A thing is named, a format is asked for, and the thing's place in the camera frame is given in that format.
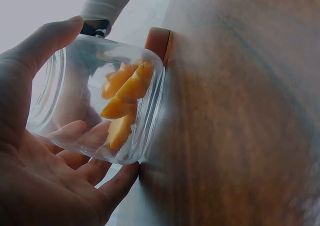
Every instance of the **orange segment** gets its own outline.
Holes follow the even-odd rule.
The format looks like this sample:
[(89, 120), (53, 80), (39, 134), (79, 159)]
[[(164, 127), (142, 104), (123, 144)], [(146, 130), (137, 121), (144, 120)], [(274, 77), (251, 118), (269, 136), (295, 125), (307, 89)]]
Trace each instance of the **orange segment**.
[(148, 62), (144, 62), (137, 68), (135, 72), (140, 76), (142, 81), (149, 87), (152, 75), (154, 73), (154, 67)]
[(104, 107), (100, 116), (105, 119), (119, 119), (128, 114), (134, 114), (137, 110), (137, 103), (122, 102), (117, 96), (114, 96)]
[(132, 76), (137, 69), (136, 65), (122, 63), (120, 70), (108, 73), (105, 82), (101, 87), (101, 96), (103, 99), (109, 100), (116, 95), (122, 85)]
[(106, 145), (110, 149), (119, 151), (126, 143), (129, 135), (132, 133), (132, 121), (133, 116), (126, 115), (111, 122), (108, 129), (108, 137), (106, 139)]
[(148, 87), (142, 79), (134, 73), (118, 90), (116, 96), (125, 103), (133, 103), (145, 96)]

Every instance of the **clear glass jar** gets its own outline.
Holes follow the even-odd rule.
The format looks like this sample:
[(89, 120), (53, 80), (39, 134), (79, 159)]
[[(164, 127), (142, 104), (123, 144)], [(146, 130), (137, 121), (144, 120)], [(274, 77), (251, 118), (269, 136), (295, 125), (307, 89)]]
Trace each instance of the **clear glass jar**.
[[(135, 62), (153, 66), (152, 80), (144, 97), (137, 100), (131, 133), (115, 150), (106, 143), (112, 120), (100, 116), (110, 101), (102, 98), (101, 90), (107, 74), (118, 72), (122, 63)], [(35, 76), (26, 128), (64, 149), (111, 163), (134, 163), (151, 142), (164, 78), (163, 62), (152, 51), (80, 34)]]

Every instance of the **wooden surface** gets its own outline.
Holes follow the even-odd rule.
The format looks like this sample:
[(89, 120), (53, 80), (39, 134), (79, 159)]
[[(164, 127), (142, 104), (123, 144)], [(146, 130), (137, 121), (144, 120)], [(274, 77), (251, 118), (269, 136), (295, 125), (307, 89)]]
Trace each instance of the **wooden surface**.
[(320, 225), (320, 0), (171, 0), (165, 92), (118, 226)]

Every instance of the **white cloth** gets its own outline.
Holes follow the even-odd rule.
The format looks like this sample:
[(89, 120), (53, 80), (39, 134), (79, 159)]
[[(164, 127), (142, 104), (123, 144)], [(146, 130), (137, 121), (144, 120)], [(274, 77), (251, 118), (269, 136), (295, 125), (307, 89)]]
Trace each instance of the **white cloth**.
[(106, 29), (106, 34), (109, 34), (112, 25), (128, 2), (129, 0), (86, 0), (81, 16), (87, 21), (108, 20), (109, 27)]

